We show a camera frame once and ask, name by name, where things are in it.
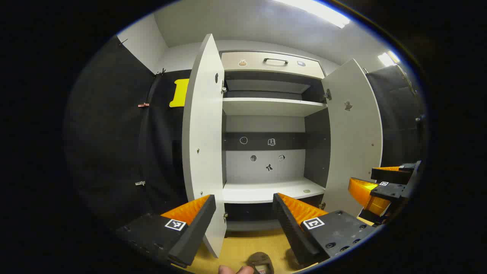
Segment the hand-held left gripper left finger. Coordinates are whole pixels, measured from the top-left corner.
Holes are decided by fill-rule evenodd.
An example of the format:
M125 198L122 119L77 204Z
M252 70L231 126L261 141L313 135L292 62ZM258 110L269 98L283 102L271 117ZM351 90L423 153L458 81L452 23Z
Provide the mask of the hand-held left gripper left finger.
M160 215L143 215L116 230L130 247L159 264L188 267L216 211L209 194Z

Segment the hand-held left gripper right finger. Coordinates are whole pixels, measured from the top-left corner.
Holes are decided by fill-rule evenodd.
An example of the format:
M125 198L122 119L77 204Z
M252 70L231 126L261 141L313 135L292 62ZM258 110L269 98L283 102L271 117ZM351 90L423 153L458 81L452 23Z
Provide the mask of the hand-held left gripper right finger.
M327 213L281 193L273 195L272 207L301 265L336 257L376 229L345 211Z

